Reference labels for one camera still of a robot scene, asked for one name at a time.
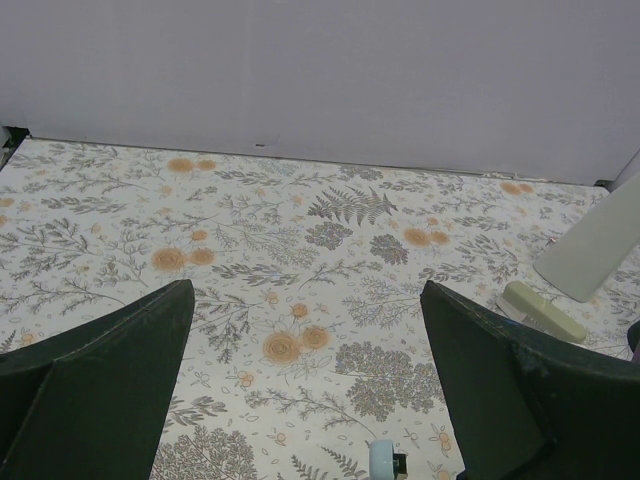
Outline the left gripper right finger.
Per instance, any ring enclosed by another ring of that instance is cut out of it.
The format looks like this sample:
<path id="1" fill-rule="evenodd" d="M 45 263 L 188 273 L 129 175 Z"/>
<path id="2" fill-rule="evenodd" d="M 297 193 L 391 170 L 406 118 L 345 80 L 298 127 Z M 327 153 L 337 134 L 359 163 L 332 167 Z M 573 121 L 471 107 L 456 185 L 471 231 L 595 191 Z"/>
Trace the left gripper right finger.
<path id="1" fill-rule="evenodd" d="M 424 324 L 462 479 L 636 479 L 639 366 L 429 281 Z"/>

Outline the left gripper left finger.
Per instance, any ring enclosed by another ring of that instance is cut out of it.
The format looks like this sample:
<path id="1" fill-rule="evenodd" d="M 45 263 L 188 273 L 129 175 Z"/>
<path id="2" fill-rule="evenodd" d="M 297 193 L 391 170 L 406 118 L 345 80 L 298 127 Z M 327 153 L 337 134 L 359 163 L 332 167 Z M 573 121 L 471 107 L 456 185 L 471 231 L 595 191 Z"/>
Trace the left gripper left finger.
<path id="1" fill-rule="evenodd" d="M 2 355 L 2 478 L 149 478 L 194 309 L 174 281 Z"/>

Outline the beige stapler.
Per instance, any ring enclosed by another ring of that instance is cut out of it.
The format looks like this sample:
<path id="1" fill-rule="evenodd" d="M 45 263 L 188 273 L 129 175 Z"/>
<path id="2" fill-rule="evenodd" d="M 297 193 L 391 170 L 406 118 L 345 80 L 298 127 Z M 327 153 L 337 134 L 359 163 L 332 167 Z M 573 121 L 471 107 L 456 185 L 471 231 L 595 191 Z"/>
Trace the beige stapler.
<path id="1" fill-rule="evenodd" d="M 509 282 L 496 305 L 507 318 L 559 340 L 583 344 L 587 338 L 580 323 L 520 281 Z"/>

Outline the light blue stapler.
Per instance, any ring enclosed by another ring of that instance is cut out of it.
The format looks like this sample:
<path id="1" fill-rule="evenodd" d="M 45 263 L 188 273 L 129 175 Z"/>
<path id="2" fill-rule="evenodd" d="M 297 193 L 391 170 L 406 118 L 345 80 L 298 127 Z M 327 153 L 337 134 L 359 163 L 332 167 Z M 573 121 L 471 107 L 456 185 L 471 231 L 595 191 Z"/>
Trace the light blue stapler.
<path id="1" fill-rule="evenodd" d="M 373 441 L 369 446 L 369 479 L 406 480 L 407 478 L 406 455 L 395 452 L 392 440 Z"/>

